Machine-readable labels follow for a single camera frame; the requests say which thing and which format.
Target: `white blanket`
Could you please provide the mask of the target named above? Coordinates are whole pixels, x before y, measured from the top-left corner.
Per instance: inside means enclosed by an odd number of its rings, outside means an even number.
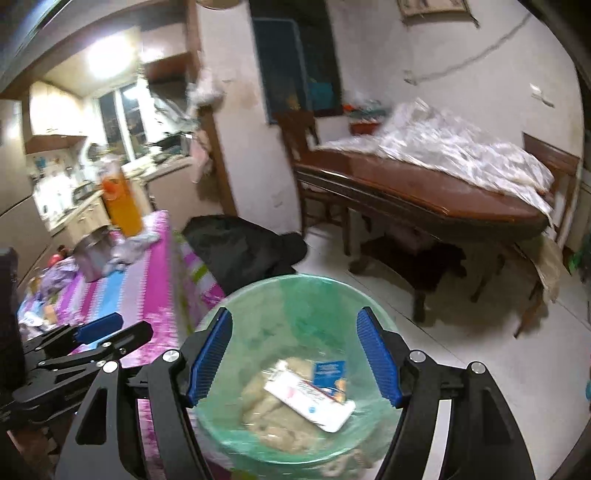
[[[444,171],[483,189],[519,197],[548,217],[552,211],[542,197],[554,181],[545,165],[516,145],[420,99],[398,105],[374,135],[347,137],[318,148],[375,154]]]

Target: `green plastic bowl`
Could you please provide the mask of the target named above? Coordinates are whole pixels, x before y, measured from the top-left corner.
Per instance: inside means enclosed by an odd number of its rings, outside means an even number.
[[[344,283],[312,275],[287,275],[242,288],[221,302],[232,314],[233,333],[207,398],[196,407],[200,432],[236,469],[256,475],[296,474],[321,478],[314,471],[336,457],[361,448],[382,458],[400,412],[383,399],[357,337],[357,313],[366,306],[386,330],[392,319],[367,295]],[[213,309],[200,329],[215,315]],[[241,392],[259,371],[278,359],[346,361],[347,397],[356,410],[337,433],[322,432],[313,452],[293,455],[263,445],[242,425]]]

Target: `black bag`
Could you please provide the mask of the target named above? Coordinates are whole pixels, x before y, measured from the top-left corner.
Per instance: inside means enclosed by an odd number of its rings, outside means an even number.
[[[308,253],[299,233],[277,235],[234,216],[192,218],[183,235],[226,295],[265,278],[296,273],[292,265]]]

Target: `white wall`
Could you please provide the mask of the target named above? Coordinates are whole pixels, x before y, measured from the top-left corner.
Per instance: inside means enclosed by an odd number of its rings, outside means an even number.
[[[248,3],[225,11],[201,7],[199,21],[204,65],[226,89],[215,118],[238,213],[276,232],[299,230],[290,166],[278,127],[267,125]],[[319,121],[323,141],[346,133],[344,118]]]
[[[372,64],[372,96],[399,102],[420,97],[503,140],[522,145],[522,131],[580,156],[583,111],[576,70],[552,32],[531,17],[514,37],[485,58],[439,80],[412,86],[404,71],[422,76],[446,70],[479,54],[528,14],[517,0],[470,0],[480,29],[470,21],[428,22],[410,27],[391,0],[345,0],[354,10],[361,56]],[[539,86],[555,108],[531,97]]]

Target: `wooden table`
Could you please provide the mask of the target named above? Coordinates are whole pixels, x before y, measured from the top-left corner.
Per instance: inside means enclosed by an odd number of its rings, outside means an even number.
[[[439,243],[417,255],[388,237],[365,242],[350,271],[360,274],[375,258],[415,289],[413,319],[424,320],[425,293],[451,272],[464,276],[462,250],[447,242],[515,242],[533,238],[548,219],[522,200],[489,192],[436,170],[375,155],[313,151],[294,167],[298,180],[328,190],[368,216],[395,219],[427,232]]]

